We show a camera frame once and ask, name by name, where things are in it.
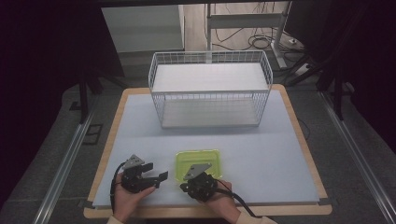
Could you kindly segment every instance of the white wire basket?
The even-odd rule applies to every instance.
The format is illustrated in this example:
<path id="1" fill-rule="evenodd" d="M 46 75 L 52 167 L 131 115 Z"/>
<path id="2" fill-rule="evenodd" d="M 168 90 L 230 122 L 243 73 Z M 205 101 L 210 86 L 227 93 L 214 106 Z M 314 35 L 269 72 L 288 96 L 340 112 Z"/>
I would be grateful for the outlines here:
<path id="1" fill-rule="evenodd" d="M 258 126 L 273 73 L 265 52 L 157 52 L 148 86 L 163 128 Z"/>

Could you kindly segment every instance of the wire mesh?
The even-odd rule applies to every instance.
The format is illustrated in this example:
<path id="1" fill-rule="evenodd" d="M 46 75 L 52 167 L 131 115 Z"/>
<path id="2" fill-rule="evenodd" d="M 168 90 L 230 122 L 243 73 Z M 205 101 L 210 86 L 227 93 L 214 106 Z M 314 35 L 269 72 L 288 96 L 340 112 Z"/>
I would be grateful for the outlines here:
<path id="1" fill-rule="evenodd" d="M 258 63 L 268 89 L 263 91 L 153 91 L 160 64 Z M 148 85 L 163 127 L 258 126 L 262 119 L 273 74 L 264 51 L 157 52 Z"/>

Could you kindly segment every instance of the person's sleeve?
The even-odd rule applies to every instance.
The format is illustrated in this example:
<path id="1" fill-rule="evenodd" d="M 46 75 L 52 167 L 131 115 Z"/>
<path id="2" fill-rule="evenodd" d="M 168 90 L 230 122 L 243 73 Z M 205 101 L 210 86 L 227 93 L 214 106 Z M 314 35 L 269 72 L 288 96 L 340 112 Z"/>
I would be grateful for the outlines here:
<path id="1" fill-rule="evenodd" d="M 276 224 L 273 220 L 269 219 L 268 217 L 251 217 L 246 213 L 241 213 L 236 224 Z"/>
<path id="2" fill-rule="evenodd" d="M 108 219 L 107 224 L 123 224 L 123 223 L 120 222 L 120 221 L 118 221 L 118 220 L 117 220 L 116 218 L 114 218 L 113 216 L 111 216 L 111 217 Z"/>

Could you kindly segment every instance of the wrist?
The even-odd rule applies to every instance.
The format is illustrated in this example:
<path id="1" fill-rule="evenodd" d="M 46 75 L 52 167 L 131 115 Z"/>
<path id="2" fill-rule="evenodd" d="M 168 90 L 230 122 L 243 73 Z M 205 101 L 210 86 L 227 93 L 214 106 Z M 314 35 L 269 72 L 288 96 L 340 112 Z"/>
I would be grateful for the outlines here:
<path id="1" fill-rule="evenodd" d="M 129 218 L 129 217 L 126 217 L 125 215 L 121 215 L 121 214 L 117 214 L 117 213 L 113 214 L 113 217 L 121 223 L 125 223 L 126 221 L 128 221 L 128 218 Z"/>
<path id="2" fill-rule="evenodd" d="M 233 207 L 222 214 L 224 219 L 226 219 L 231 224 L 235 224 L 240 215 L 241 211 L 239 211 L 236 207 Z"/>
<path id="3" fill-rule="evenodd" d="M 123 224 L 122 222 L 120 222 L 118 219 L 116 219 L 115 217 L 114 217 L 114 215 L 113 216 L 111 216 L 109 219 L 108 219 L 108 222 L 107 222 L 107 224 Z"/>

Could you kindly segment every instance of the black cable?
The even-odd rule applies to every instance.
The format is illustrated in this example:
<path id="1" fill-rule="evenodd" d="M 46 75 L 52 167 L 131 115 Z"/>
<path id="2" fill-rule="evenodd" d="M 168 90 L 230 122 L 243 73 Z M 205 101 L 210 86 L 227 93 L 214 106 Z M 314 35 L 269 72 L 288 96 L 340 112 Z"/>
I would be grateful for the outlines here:
<path id="1" fill-rule="evenodd" d="M 289 58 L 287 55 L 288 54 L 290 54 L 290 53 L 297 53 L 297 52 L 284 52 L 283 53 L 283 58 L 284 59 L 286 59 L 286 60 L 288 60 L 289 62 L 292 62 L 292 63 L 296 63 L 296 62 L 298 62 L 299 60 L 297 59 L 297 60 L 293 60 L 293 59 L 291 59 L 291 58 Z"/>
<path id="2" fill-rule="evenodd" d="M 275 8 L 275 2 L 273 2 L 273 10 L 272 10 L 272 13 L 274 13 L 274 8 Z M 274 39 L 274 27 L 271 27 L 271 39 Z"/>
<path id="3" fill-rule="evenodd" d="M 213 46 L 218 46 L 218 47 L 221 47 L 221 48 L 224 48 L 224 49 L 228 49 L 228 50 L 247 50 L 247 49 L 250 49 L 251 48 L 251 46 L 249 46 L 249 47 L 247 47 L 247 48 L 245 48 L 245 49 L 230 49 L 230 48 L 227 48 L 227 47 L 225 47 L 225 46 L 222 46 L 222 45 L 219 45 L 219 44 L 212 44 Z"/>
<path id="4" fill-rule="evenodd" d="M 309 136 L 311 135 L 311 130 L 308 128 L 308 125 L 306 125 L 306 123 L 302 119 L 297 118 L 297 120 L 300 121 L 308 131 L 308 134 L 304 137 L 305 140 L 308 140 Z"/>
<path id="5" fill-rule="evenodd" d="M 266 4 L 267 4 L 267 2 L 264 2 L 264 4 L 262 4 L 262 13 L 263 13 L 264 10 L 265 10 Z"/>
<path id="6" fill-rule="evenodd" d="M 282 74 L 282 75 L 285 75 L 285 74 L 286 74 L 286 76 L 280 81 L 280 84 L 286 86 L 286 82 L 288 81 L 288 78 L 291 77 L 291 76 L 293 75 L 293 73 L 291 73 L 290 70 L 292 70 L 292 69 L 294 69 L 294 68 L 296 68 L 296 67 L 298 67 L 298 66 L 301 66 L 300 60 L 297 61 L 297 63 L 295 63 L 295 64 L 293 65 L 293 67 L 291 67 L 290 69 L 288 69 L 288 72 L 289 72 L 289 73 L 286 72 L 286 73 Z"/>
<path id="7" fill-rule="evenodd" d="M 227 9 L 228 13 L 230 13 L 230 14 L 231 14 L 231 11 L 230 11 L 230 9 L 228 9 L 228 3 L 226 3 L 226 4 L 225 4 L 225 8 Z"/>
<path id="8" fill-rule="evenodd" d="M 264 47 L 259 47 L 256 45 L 256 42 L 259 42 L 259 41 L 265 41 L 265 42 L 267 42 L 267 45 L 265 45 Z M 266 35 L 253 35 L 247 40 L 247 42 L 249 43 L 250 46 L 253 46 L 256 49 L 266 49 L 271 44 L 270 41 L 268 41 Z"/>
<path id="9" fill-rule="evenodd" d="M 205 33 L 205 39 L 207 39 L 207 34 L 206 34 L 206 4 L 204 4 L 204 33 Z"/>
<path id="10" fill-rule="evenodd" d="M 257 6 L 255 6 L 255 7 L 253 8 L 252 13 L 254 12 L 254 10 L 256 10 L 256 8 L 257 8 L 257 12 L 259 12 L 259 9 L 260 9 L 260 2 L 257 3 Z"/>
<path id="11" fill-rule="evenodd" d="M 125 164 L 125 162 L 121 163 L 120 166 L 117 168 L 116 173 L 114 173 L 113 180 L 111 180 L 111 188 L 110 188 L 110 202 L 111 202 L 111 209 L 114 213 L 114 194 L 116 193 L 116 183 L 117 174 L 119 173 L 120 168 Z"/>
<path id="12" fill-rule="evenodd" d="M 281 68 L 281 69 L 278 69 L 278 70 L 275 70 L 275 69 L 273 69 L 272 71 L 273 72 L 283 72 L 282 74 L 278 74 L 278 75 L 275 75 L 274 74 L 274 77 L 282 77 L 283 75 L 285 75 L 285 74 L 287 74 L 290 70 L 292 70 L 294 67 L 292 66 L 292 67 L 290 67 L 290 68 Z"/>
<path id="13" fill-rule="evenodd" d="M 245 203 L 245 201 L 241 197 L 239 197 L 239 195 L 232 192 L 229 188 L 227 188 L 227 186 L 225 186 L 218 179 L 216 179 L 216 180 L 218 182 L 220 182 L 227 190 L 226 189 L 215 189 L 215 192 L 222 193 L 222 194 L 225 194 L 225 195 L 235 198 L 238 202 L 240 202 L 242 204 L 242 206 L 244 206 L 244 208 L 247 210 L 247 212 L 250 214 L 251 217 L 256 217 L 256 215 L 254 215 L 254 213 L 251 211 L 251 209 L 248 207 L 248 205 Z"/>
<path id="14" fill-rule="evenodd" d="M 218 29 L 216 29 L 216 37 L 218 38 L 218 41 L 219 41 L 220 43 L 222 43 L 222 42 L 224 42 L 224 41 L 230 39 L 231 37 L 233 37 L 234 35 L 236 35 L 237 33 L 239 33 L 239 32 L 240 32 L 241 30 L 243 30 L 243 29 L 245 29 L 245 28 L 240 28 L 239 30 L 235 31 L 232 35 L 228 36 L 227 38 L 225 38 L 225 39 L 223 39 L 223 40 L 220 40 L 219 35 L 218 35 Z"/>

